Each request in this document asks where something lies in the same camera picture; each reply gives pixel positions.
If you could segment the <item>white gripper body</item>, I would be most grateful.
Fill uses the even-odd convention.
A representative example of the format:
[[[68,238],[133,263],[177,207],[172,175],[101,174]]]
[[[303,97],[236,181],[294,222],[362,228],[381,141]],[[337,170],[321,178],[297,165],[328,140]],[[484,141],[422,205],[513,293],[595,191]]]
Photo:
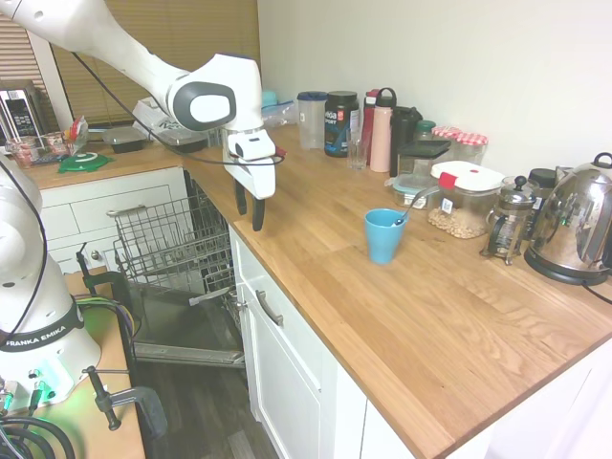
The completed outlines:
[[[223,157],[226,171],[253,197],[264,200],[275,193],[275,165],[272,157],[246,161],[239,157]]]

